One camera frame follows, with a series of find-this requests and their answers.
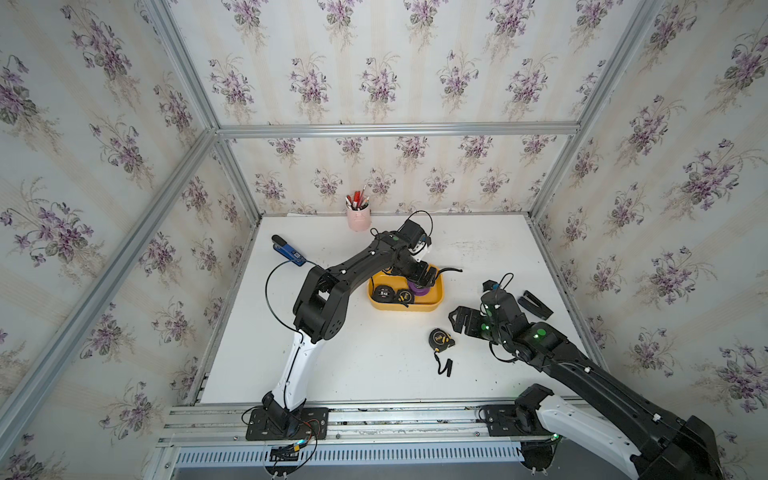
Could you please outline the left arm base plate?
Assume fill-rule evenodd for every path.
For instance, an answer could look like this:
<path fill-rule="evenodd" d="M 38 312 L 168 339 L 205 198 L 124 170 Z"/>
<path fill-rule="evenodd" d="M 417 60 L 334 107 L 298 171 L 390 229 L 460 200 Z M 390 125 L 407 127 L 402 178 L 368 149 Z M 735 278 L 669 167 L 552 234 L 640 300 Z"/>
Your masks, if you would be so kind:
<path fill-rule="evenodd" d="M 245 439 L 267 440 L 324 440 L 329 423 L 328 408 L 302 407 L 292 413 L 269 412 L 258 406 L 248 414 Z"/>

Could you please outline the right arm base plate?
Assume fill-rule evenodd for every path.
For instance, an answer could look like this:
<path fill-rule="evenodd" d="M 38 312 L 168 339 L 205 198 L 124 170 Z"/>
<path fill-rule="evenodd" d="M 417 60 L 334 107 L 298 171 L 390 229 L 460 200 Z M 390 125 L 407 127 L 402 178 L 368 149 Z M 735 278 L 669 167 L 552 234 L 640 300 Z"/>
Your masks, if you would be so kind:
<path fill-rule="evenodd" d="M 487 427 L 490 437 L 550 437 L 536 411 L 516 404 L 485 405 L 479 410 L 479 420 Z"/>

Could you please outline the red pens in cup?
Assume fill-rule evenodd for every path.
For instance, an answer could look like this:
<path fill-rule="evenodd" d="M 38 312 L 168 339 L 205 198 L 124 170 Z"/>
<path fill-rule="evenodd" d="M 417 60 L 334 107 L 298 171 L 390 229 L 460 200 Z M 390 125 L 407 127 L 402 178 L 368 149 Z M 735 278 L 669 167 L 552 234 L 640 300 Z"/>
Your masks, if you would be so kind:
<path fill-rule="evenodd" d="M 370 197 L 365 190 L 357 190 L 345 197 L 345 205 L 349 211 L 363 211 L 369 207 Z"/>

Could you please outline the black yellow tape measure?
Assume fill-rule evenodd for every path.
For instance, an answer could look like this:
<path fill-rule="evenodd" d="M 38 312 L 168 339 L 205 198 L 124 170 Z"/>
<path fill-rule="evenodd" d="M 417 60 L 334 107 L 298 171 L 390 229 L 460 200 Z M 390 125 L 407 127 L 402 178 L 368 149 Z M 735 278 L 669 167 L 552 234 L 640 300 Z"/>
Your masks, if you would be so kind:
<path fill-rule="evenodd" d="M 396 298 L 396 290 L 386 284 L 375 286 L 371 293 L 371 299 L 377 303 L 393 303 Z"/>
<path fill-rule="evenodd" d="M 450 378 L 454 362 L 451 358 L 441 359 L 441 354 L 455 345 L 453 338 L 444 330 L 435 328 L 431 331 L 428 343 L 432 350 L 433 358 L 437 362 L 437 374 Z"/>
<path fill-rule="evenodd" d="M 396 302 L 402 305 L 410 305 L 414 303 L 414 295 L 409 289 L 401 289 L 397 291 Z"/>

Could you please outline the pink pen holder cup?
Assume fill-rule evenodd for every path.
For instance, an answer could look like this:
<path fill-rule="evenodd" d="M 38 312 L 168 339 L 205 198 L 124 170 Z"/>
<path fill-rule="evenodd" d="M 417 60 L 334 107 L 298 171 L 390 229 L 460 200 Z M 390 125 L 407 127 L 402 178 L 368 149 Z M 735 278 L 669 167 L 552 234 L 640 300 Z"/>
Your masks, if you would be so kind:
<path fill-rule="evenodd" d="M 371 228 L 371 210 L 369 207 L 348 209 L 346 212 L 348 227 L 354 232 L 364 232 Z"/>

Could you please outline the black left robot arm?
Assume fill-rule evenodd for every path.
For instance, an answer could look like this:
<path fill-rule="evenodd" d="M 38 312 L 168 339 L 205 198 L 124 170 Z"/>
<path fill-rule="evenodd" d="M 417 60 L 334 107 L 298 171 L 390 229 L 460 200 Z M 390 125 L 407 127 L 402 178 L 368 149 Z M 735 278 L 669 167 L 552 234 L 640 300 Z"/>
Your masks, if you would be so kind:
<path fill-rule="evenodd" d="M 310 368 L 322 347 L 346 321 L 354 291 L 379 272 L 405 278 L 416 286 L 431 287 L 438 270 L 418 258 L 432 239 L 417 223 L 407 220 L 397 230 L 373 235 L 372 242 L 351 258 L 331 267 L 314 265 L 307 273 L 292 313 L 293 342 L 276 386 L 265 393 L 262 408 L 268 418 L 286 429 L 299 419 L 306 402 Z"/>

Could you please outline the purple tape measure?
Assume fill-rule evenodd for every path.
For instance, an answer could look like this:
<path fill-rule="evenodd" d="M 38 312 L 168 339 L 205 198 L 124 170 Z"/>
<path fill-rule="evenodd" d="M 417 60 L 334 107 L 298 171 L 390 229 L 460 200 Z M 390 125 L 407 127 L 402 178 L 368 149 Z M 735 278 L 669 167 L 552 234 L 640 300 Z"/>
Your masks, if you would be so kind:
<path fill-rule="evenodd" d="M 417 297 L 425 296 L 431 290 L 429 286 L 420 286 L 411 281 L 408 281 L 407 284 L 408 284 L 409 290 L 413 293 L 414 296 L 417 296 Z"/>

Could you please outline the aluminium front rail frame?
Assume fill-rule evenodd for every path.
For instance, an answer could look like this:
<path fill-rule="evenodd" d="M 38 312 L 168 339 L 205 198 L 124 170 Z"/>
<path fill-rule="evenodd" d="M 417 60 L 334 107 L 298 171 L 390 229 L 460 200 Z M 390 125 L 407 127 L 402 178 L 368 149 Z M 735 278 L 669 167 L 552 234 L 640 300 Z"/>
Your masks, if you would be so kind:
<path fill-rule="evenodd" d="M 576 398 L 563 398 L 589 414 Z M 324 440 L 245 439 L 243 404 L 170 409 L 144 478 L 172 479 L 183 468 L 254 467 L 280 479 L 313 466 L 521 463 L 533 474 L 553 471 L 565 441 L 550 437 L 490 437 L 479 420 L 485 405 L 509 400 L 405 403 L 330 403 Z"/>

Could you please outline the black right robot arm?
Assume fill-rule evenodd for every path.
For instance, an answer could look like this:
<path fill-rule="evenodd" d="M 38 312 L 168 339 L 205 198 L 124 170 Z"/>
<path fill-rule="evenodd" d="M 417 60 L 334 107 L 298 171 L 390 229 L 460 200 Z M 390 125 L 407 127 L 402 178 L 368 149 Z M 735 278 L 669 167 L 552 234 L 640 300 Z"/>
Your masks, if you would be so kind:
<path fill-rule="evenodd" d="M 586 413 L 534 383 L 509 405 L 488 405 L 481 418 L 492 436 L 549 435 L 574 441 L 630 479 L 722 479 L 716 435 L 696 416 L 682 419 L 631 390 L 546 322 L 531 322 L 518 299 L 484 285 L 479 308 L 448 315 L 453 330 L 501 346 L 513 361 L 546 374 L 593 409 Z"/>

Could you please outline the blue black utility knife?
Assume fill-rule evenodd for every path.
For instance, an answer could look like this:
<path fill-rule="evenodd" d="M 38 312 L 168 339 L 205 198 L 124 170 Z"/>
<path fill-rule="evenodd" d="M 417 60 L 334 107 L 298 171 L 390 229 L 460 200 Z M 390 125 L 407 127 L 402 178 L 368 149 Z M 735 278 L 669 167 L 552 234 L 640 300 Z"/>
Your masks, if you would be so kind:
<path fill-rule="evenodd" d="M 287 261 L 293 263 L 296 266 L 303 266 L 307 263 L 304 255 L 302 255 L 296 248 L 289 244 L 280 235 L 274 234 L 271 237 L 273 249 L 284 257 Z"/>

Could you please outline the yellow plastic storage box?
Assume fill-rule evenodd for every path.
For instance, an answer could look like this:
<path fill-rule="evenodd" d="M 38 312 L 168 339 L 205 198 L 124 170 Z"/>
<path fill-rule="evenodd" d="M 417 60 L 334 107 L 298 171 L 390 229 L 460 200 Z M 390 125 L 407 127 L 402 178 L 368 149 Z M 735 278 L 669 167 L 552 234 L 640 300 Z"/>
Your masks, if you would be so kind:
<path fill-rule="evenodd" d="M 444 300 L 441 276 L 430 287 L 418 287 L 405 277 L 379 272 L 368 280 L 368 299 L 374 308 L 395 312 L 432 312 Z"/>

